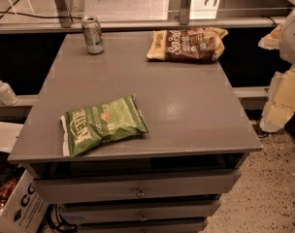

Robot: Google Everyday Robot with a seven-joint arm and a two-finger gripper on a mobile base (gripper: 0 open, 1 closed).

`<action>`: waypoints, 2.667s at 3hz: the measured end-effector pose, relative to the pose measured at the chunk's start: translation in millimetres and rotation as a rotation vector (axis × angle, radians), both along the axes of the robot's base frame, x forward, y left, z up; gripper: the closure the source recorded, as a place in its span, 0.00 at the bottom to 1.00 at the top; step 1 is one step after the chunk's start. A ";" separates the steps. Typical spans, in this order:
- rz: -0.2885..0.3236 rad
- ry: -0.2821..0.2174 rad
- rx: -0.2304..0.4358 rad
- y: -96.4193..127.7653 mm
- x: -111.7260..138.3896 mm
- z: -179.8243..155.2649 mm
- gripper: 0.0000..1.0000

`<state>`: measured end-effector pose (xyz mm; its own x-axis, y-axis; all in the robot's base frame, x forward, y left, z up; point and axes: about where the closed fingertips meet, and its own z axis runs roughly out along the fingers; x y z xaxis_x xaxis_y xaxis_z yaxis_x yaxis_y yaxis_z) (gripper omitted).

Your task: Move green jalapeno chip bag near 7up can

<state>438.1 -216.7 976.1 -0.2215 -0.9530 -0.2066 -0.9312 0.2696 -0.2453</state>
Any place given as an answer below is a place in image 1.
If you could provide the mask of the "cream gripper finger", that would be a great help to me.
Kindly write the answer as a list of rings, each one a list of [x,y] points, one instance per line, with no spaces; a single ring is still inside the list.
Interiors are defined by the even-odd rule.
[[[269,34],[267,34],[259,41],[258,46],[265,50],[278,50],[282,27],[283,24],[279,24]]]
[[[284,74],[275,72],[268,90],[259,122],[260,128],[269,133],[281,130],[295,114],[295,65]]]

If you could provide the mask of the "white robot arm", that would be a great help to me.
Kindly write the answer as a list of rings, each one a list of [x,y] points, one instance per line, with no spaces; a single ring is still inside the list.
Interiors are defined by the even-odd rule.
[[[280,58],[291,64],[284,74],[275,72],[259,122],[263,131],[273,133],[282,129],[295,114],[295,8],[284,23],[260,40],[258,46],[279,50]]]

